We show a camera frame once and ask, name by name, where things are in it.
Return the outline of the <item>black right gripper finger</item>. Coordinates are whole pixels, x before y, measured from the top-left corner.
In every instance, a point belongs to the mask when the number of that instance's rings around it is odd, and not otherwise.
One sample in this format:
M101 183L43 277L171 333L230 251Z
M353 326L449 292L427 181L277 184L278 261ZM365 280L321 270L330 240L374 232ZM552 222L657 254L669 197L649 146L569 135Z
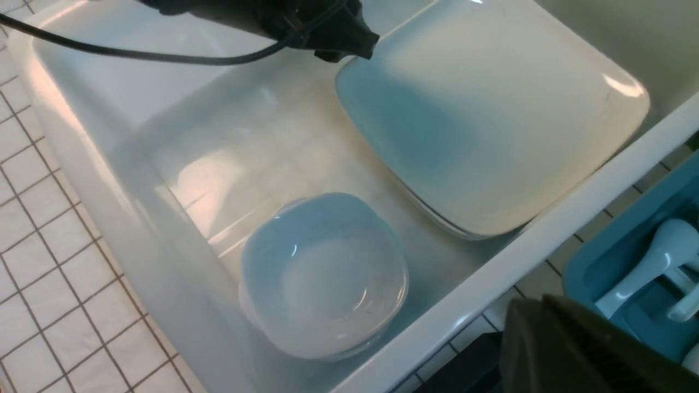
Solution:
M504 392L697 392L691 371L562 296L510 302Z

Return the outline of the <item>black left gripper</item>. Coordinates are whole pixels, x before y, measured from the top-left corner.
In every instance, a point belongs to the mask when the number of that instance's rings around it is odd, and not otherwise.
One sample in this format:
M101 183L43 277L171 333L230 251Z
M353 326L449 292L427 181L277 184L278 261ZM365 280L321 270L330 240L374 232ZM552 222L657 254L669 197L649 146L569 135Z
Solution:
M371 59L380 35L359 18L360 3L337 1L142 1L165 16L190 14L194 17L282 40L340 4L334 15L312 28L291 47L314 47L315 57L337 63L345 57Z

